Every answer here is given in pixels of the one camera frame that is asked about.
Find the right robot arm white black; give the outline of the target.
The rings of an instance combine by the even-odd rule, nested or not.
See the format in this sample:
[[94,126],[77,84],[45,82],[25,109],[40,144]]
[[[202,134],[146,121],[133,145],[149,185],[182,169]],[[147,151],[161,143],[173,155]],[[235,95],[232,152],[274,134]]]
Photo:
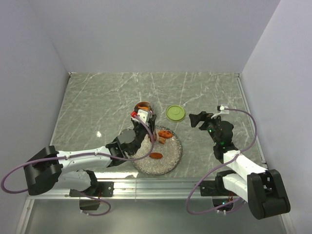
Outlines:
[[234,126],[221,119],[230,108],[219,106],[217,114],[190,114],[191,127],[207,131],[214,142],[214,156],[221,162],[221,167],[229,170],[217,173],[215,190],[221,195],[233,192],[248,203],[256,219],[264,219],[290,212],[291,205],[279,171],[268,170],[245,157],[243,150],[235,147],[233,138]]

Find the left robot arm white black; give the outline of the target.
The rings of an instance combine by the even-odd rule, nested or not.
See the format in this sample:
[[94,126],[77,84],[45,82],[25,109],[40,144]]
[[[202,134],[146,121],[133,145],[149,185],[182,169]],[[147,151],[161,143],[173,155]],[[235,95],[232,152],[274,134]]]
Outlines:
[[132,129],[123,130],[111,143],[99,148],[74,152],[57,151],[54,146],[43,148],[23,166],[29,195],[41,195],[53,188],[95,195],[99,182],[90,169],[134,161],[145,137],[153,137],[155,120],[137,114],[131,119]]

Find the orange shrimp piece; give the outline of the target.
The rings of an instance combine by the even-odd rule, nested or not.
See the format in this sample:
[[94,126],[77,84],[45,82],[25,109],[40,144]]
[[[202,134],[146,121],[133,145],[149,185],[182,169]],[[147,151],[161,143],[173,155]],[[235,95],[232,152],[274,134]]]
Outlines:
[[150,110],[149,106],[140,106],[140,105],[138,105],[137,108],[141,109],[141,110],[147,110],[147,111]]

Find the stainless steel tongs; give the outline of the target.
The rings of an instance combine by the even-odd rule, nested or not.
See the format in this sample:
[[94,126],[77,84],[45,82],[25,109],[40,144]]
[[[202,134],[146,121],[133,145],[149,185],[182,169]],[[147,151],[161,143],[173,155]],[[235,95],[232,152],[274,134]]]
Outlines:
[[159,136],[158,136],[157,128],[155,128],[154,131],[153,131],[153,140],[154,140],[155,143],[159,142]]

